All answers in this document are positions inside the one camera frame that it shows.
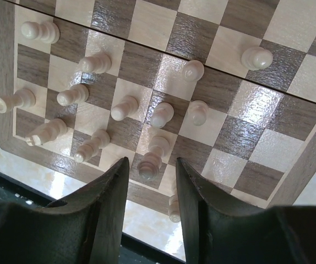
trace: white chess piece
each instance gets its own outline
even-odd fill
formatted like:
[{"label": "white chess piece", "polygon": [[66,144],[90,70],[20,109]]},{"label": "white chess piece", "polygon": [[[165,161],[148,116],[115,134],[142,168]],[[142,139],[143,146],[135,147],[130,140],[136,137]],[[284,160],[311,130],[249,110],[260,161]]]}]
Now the white chess piece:
[{"label": "white chess piece", "polygon": [[14,107],[32,107],[36,104],[36,97],[30,90],[23,88],[11,96],[0,96],[0,113],[10,112]]},{"label": "white chess piece", "polygon": [[198,81],[204,74],[204,66],[198,60],[190,60],[182,69],[182,74],[185,81]]},{"label": "white chess piece", "polygon": [[151,117],[151,125],[156,128],[162,128],[174,116],[174,108],[168,103],[158,104],[153,111]]},{"label": "white chess piece", "polygon": [[139,175],[145,179],[152,179],[157,176],[162,166],[162,158],[167,155],[170,149],[169,142],[162,136],[152,138],[146,153],[137,166]]},{"label": "white chess piece", "polygon": [[273,54],[262,47],[248,48],[241,57],[241,63],[249,70],[262,70],[273,62]]},{"label": "white chess piece", "polygon": [[208,110],[209,107],[205,102],[196,100],[190,103],[187,113],[193,124],[199,126],[206,122]]},{"label": "white chess piece", "polygon": [[38,126],[26,136],[29,146],[40,146],[46,142],[53,141],[68,131],[65,122],[59,118],[53,119],[46,124]]},{"label": "white chess piece", "polygon": [[135,113],[138,109],[138,102],[132,96],[125,96],[120,103],[111,110],[111,116],[116,121],[121,121],[128,115]]},{"label": "white chess piece", "polygon": [[60,92],[57,101],[61,106],[69,106],[73,103],[85,102],[89,97],[88,89],[83,84],[75,84],[69,90]]},{"label": "white chess piece", "polygon": [[91,139],[85,140],[76,150],[74,160],[76,162],[88,161],[91,157],[97,156],[99,149],[106,147],[110,142],[110,137],[105,130],[97,130]]},{"label": "white chess piece", "polygon": [[169,208],[168,208],[169,219],[173,223],[180,222],[180,209],[178,195],[175,190],[175,194],[169,198]]},{"label": "white chess piece", "polygon": [[58,26],[50,21],[41,24],[27,21],[22,24],[21,33],[28,40],[40,40],[50,44],[56,43],[60,38]]},{"label": "white chess piece", "polygon": [[79,66],[84,73],[106,73],[112,67],[110,57],[105,53],[98,53],[80,60]]}]

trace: chessboard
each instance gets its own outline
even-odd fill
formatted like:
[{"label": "chessboard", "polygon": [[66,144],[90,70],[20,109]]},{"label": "chessboard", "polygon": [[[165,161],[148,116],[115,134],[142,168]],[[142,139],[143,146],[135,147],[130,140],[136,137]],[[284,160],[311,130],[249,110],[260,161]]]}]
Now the chessboard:
[{"label": "chessboard", "polygon": [[[316,102],[316,0],[13,1]],[[252,46],[270,67],[241,64]]]},{"label": "chessboard", "polygon": [[[59,41],[25,39],[20,33],[25,21],[54,22],[61,33]],[[316,171],[316,103],[211,67],[205,67],[199,81],[186,82],[182,68],[187,60],[116,35],[0,1],[0,96],[22,88],[36,96],[35,106],[0,114],[0,147],[86,183],[126,156],[128,199],[164,214],[173,195],[177,157],[254,205],[264,208],[295,201]],[[97,52],[110,56],[111,69],[82,73],[79,61]],[[89,89],[88,100],[60,106],[58,93],[75,84]],[[115,121],[111,109],[126,95],[138,100],[138,111]],[[202,126],[194,126],[187,115],[195,100],[209,106]],[[175,114],[158,129],[150,118],[160,102],[171,104]],[[42,146],[28,146],[25,136],[54,118],[62,119],[68,132]],[[97,129],[108,132],[109,145],[88,162],[76,163],[76,149]],[[171,149],[158,176],[146,180],[139,176],[137,165],[154,136],[166,138]]]}]

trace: chess piece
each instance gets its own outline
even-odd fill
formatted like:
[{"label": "chess piece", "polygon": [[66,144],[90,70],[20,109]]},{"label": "chess piece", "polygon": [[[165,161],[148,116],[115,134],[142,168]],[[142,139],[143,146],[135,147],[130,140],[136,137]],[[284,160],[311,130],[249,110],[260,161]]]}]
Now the chess piece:
[{"label": "chess piece", "polygon": [[32,107],[36,104],[36,97],[30,90],[23,88],[11,96],[0,96],[0,113],[10,112],[14,107]]},{"label": "chess piece", "polygon": [[175,194],[169,198],[169,208],[168,208],[169,219],[173,223],[180,222],[180,209],[178,195],[175,190]]},{"label": "chess piece", "polygon": [[61,106],[69,106],[73,103],[85,102],[88,97],[87,87],[83,84],[76,84],[71,86],[69,90],[60,92],[57,96],[57,101]]},{"label": "chess piece", "polygon": [[187,114],[193,124],[199,126],[206,122],[208,110],[209,107],[205,102],[196,100],[190,103]]},{"label": "chess piece", "polygon": [[60,38],[58,26],[50,21],[41,24],[27,21],[22,24],[21,33],[28,40],[40,40],[50,44],[56,43]]},{"label": "chess piece", "polygon": [[46,124],[38,126],[26,136],[29,146],[40,146],[46,142],[53,141],[68,131],[65,122],[59,118],[53,119]]},{"label": "chess piece", "polygon": [[248,48],[241,57],[241,63],[249,70],[263,70],[273,62],[273,54],[261,47]]},{"label": "chess piece", "polygon": [[106,147],[110,142],[107,131],[99,129],[95,131],[89,140],[85,140],[83,144],[76,150],[74,160],[76,162],[88,161],[91,157],[97,156],[99,149]]},{"label": "chess piece", "polygon": [[99,53],[80,60],[79,66],[84,73],[106,73],[112,67],[110,57],[105,53]]},{"label": "chess piece", "polygon": [[182,69],[182,74],[185,81],[198,81],[204,74],[204,66],[198,60],[190,60]]},{"label": "chess piece", "polygon": [[120,103],[112,108],[111,116],[116,121],[121,121],[128,115],[135,113],[138,109],[138,102],[132,96],[125,96]]},{"label": "chess piece", "polygon": [[146,153],[137,166],[139,175],[144,179],[153,179],[157,176],[162,166],[162,158],[167,155],[170,149],[169,142],[162,136],[152,138]]},{"label": "chess piece", "polygon": [[174,108],[168,103],[158,104],[153,111],[151,117],[151,125],[157,128],[162,128],[174,116]]}]

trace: pawn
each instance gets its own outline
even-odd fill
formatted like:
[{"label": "pawn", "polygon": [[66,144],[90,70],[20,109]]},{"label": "pawn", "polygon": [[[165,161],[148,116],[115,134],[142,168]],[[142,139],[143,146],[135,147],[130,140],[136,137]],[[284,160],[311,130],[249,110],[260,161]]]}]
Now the pawn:
[{"label": "pawn", "polygon": [[53,119],[46,124],[38,126],[26,136],[29,146],[40,146],[64,135],[68,131],[65,122],[59,118]]},{"label": "pawn", "polygon": [[61,106],[69,106],[73,103],[85,102],[88,97],[87,87],[83,84],[76,84],[71,86],[69,90],[60,92],[57,96],[57,101]]},{"label": "pawn", "polygon": [[241,63],[249,70],[263,70],[273,62],[273,54],[262,47],[248,48],[241,57]]},{"label": "pawn", "polygon": [[182,69],[182,74],[185,81],[198,81],[204,74],[204,66],[198,60],[190,60]]},{"label": "pawn", "polygon": [[178,195],[175,190],[175,194],[169,198],[169,208],[168,208],[169,219],[173,223],[180,222],[180,209]]},{"label": "pawn", "polygon": [[50,44],[56,43],[60,38],[58,26],[50,21],[41,24],[27,21],[22,24],[21,33],[28,40],[40,40]]},{"label": "pawn", "polygon": [[0,113],[10,112],[14,107],[32,107],[36,104],[36,97],[30,90],[23,88],[11,96],[0,96]]},{"label": "pawn", "polygon": [[209,107],[205,102],[196,100],[190,103],[187,114],[194,125],[200,126],[206,122],[208,110]]},{"label": "pawn", "polygon": [[170,149],[169,142],[162,136],[152,138],[146,153],[137,166],[139,175],[146,179],[153,179],[158,175],[162,166],[162,158],[167,155]]},{"label": "pawn", "polygon": [[80,60],[79,66],[84,73],[106,73],[112,67],[110,57],[105,53],[99,53]]},{"label": "pawn", "polygon": [[138,109],[138,102],[132,96],[125,96],[120,103],[112,108],[111,116],[116,121],[121,121],[128,115],[134,114]]},{"label": "pawn", "polygon": [[174,116],[174,108],[168,103],[158,104],[153,111],[151,117],[151,125],[156,128],[162,128]]},{"label": "pawn", "polygon": [[105,130],[97,130],[91,139],[85,140],[77,149],[74,160],[76,162],[88,161],[91,157],[97,156],[99,149],[106,147],[110,142],[110,137]]}]

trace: chessboard border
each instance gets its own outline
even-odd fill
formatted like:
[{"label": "chessboard border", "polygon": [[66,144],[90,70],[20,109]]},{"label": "chessboard border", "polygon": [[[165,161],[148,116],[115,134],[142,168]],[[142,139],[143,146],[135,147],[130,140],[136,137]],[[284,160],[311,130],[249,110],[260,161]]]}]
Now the chessboard border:
[{"label": "chessboard border", "polygon": [[[12,95],[14,86],[15,4],[0,0],[0,96]],[[13,136],[13,113],[0,114],[0,148],[14,155],[88,183],[101,175],[98,169],[40,147],[25,147]],[[268,206],[293,204],[316,172],[316,132],[282,183],[278,184]],[[169,197],[129,183],[128,200],[167,215]]]}]

